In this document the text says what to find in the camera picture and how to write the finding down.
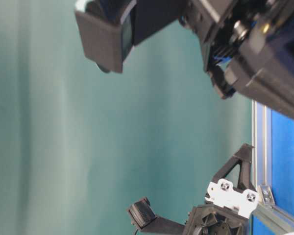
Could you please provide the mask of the black wide flat gripper finger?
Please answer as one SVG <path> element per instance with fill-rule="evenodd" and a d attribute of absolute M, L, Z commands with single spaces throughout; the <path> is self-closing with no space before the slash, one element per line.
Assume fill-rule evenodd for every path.
<path fill-rule="evenodd" d="M 123 72 L 132 49 L 177 20 L 185 0 L 78 0 L 74 6 L 85 57 L 103 72 Z"/>

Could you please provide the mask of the black gripper white plate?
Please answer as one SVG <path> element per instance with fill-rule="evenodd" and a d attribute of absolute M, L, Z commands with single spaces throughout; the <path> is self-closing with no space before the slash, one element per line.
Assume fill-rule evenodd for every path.
<path fill-rule="evenodd" d="M 207 188 L 206 204 L 193 207 L 186 225 L 157 215 L 147 197 L 127 209 L 131 224 L 146 234 L 245 235 L 249 218 L 259 201 L 259 194 L 251 182 L 253 148 L 244 143 L 219 169 Z M 225 178 L 237 165 L 240 168 L 238 183 L 233 187 L 233 183 Z"/>

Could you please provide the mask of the black taped gripper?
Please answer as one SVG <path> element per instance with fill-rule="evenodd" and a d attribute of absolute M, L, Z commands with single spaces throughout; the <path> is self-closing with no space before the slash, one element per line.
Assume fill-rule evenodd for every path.
<path fill-rule="evenodd" d="M 294 0 L 189 0 L 179 21 L 221 98 L 240 93 L 294 120 Z"/>

